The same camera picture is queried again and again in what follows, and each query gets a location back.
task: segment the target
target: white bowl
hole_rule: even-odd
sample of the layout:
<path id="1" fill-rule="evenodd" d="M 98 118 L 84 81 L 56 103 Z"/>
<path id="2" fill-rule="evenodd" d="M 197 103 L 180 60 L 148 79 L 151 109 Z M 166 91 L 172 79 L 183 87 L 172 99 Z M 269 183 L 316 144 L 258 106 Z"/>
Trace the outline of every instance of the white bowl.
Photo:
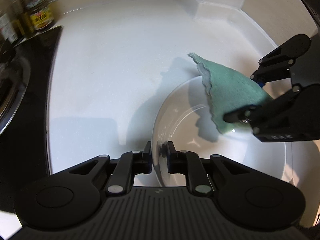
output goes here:
<path id="1" fill-rule="evenodd" d="M 218 133 L 211 120 L 202 77 L 178 86 L 164 101 L 152 134 L 152 157 L 163 186 L 183 186 L 181 174 L 169 174 L 161 146 L 173 141 L 176 150 L 196 152 L 200 158 L 220 154 L 281 179 L 286 163 L 286 143 L 262 143 L 250 130 Z"/>

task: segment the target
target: white countertop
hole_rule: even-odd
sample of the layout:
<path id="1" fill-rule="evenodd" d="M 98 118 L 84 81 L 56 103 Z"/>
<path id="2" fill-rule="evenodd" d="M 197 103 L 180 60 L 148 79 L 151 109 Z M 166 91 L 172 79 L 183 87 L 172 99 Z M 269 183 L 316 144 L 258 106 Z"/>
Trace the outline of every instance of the white countertop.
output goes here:
<path id="1" fill-rule="evenodd" d="M 249 76 L 261 58 L 224 20 L 193 20 L 174 0 L 127 0 L 64 14 L 49 103 L 52 172 L 142 150 L 161 104 L 198 76 L 189 52 Z M 136 185 L 158 185 L 155 174 Z"/>

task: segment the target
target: metal screw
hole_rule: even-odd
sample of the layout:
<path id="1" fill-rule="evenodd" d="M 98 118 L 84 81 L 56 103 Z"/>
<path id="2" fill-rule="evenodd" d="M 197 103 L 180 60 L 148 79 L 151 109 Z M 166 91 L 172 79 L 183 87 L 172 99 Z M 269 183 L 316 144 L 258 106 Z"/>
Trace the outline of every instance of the metal screw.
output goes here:
<path id="1" fill-rule="evenodd" d="M 260 129 L 259 129 L 258 127 L 254 127 L 254 128 L 252 129 L 252 131 L 253 131 L 254 134 L 257 134 L 257 133 L 260 132 Z"/>
<path id="2" fill-rule="evenodd" d="M 245 115 L 246 117 L 249 117 L 249 116 L 251 115 L 251 111 L 249 111 L 249 110 L 245 111 L 245 112 L 244 112 L 244 115 Z"/>
<path id="3" fill-rule="evenodd" d="M 120 185 L 111 185 L 107 188 L 110 193 L 120 193 L 123 191 L 123 187 Z"/>
<path id="4" fill-rule="evenodd" d="M 292 91 L 295 92 L 295 93 L 297 93 L 297 92 L 300 91 L 300 87 L 299 87 L 299 86 L 294 86 L 294 87 L 292 88 Z"/>
<path id="5" fill-rule="evenodd" d="M 195 190 L 196 192 L 207 194 L 211 191 L 211 187 L 209 187 L 208 185 L 198 185 L 196 186 Z"/>

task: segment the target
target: bottle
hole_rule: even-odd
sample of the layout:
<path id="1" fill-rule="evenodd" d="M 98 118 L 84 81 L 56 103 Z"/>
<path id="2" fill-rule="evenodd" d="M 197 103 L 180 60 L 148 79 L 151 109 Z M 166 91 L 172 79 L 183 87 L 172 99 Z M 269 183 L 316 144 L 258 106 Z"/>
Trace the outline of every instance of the bottle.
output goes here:
<path id="1" fill-rule="evenodd" d="M 10 43 L 18 41 L 18 36 L 14 31 L 7 13 L 0 13 L 0 31 L 3 38 L 8 39 Z"/>
<path id="2" fill-rule="evenodd" d="M 11 8 L 17 17 L 15 24 L 19 28 L 21 34 L 27 39 L 31 38 L 34 35 L 34 29 L 30 17 L 27 14 L 25 0 L 12 0 Z"/>

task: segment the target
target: black stove top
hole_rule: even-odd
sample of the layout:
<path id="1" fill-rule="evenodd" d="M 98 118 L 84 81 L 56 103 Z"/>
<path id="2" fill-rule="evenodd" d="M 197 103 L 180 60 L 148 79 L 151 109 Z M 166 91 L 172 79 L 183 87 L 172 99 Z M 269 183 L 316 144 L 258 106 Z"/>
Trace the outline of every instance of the black stove top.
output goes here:
<path id="1" fill-rule="evenodd" d="M 41 33 L 16 47 L 31 68 L 27 90 L 11 122 L 0 135 L 0 210 L 14 212 L 20 188 L 49 175 L 46 123 L 52 62 L 61 27 Z"/>

